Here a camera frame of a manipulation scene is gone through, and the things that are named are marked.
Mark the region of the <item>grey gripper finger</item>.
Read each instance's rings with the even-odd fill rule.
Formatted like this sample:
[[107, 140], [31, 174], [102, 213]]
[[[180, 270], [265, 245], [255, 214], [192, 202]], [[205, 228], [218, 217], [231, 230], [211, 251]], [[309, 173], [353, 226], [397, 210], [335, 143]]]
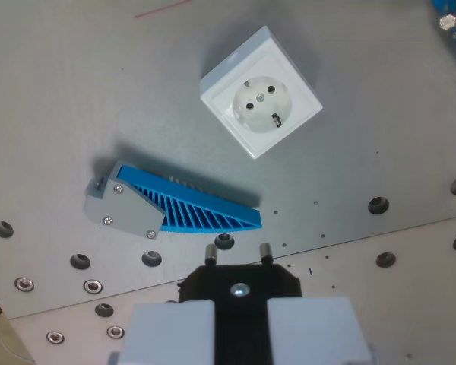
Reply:
[[135, 306], [118, 363], [214, 364], [214, 303], [195, 300]]
[[372, 353], [346, 297], [268, 300], [274, 364], [372, 364]]

